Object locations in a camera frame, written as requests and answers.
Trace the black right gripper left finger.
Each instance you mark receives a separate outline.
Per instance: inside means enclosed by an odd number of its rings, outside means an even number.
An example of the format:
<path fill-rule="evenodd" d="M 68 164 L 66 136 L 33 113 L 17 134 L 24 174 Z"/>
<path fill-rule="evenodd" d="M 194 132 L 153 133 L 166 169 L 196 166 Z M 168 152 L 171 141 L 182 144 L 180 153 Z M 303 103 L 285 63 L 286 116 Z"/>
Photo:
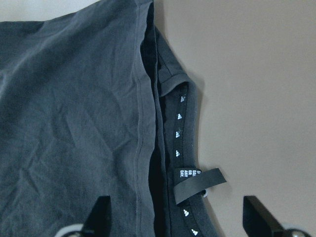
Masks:
<path fill-rule="evenodd" d="M 100 196 L 82 227 L 83 237 L 108 237 L 111 230 L 111 198 Z"/>

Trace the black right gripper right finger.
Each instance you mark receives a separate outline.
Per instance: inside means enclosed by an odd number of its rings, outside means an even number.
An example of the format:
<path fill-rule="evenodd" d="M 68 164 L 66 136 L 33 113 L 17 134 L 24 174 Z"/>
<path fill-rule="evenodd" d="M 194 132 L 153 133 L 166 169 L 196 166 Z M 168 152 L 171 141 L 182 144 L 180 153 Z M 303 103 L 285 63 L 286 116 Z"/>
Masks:
<path fill-rule="evenodd" d="M 284 228 L 256 196 L 243 198 L 243 228 L 249 237 L 281 237 Z"/>

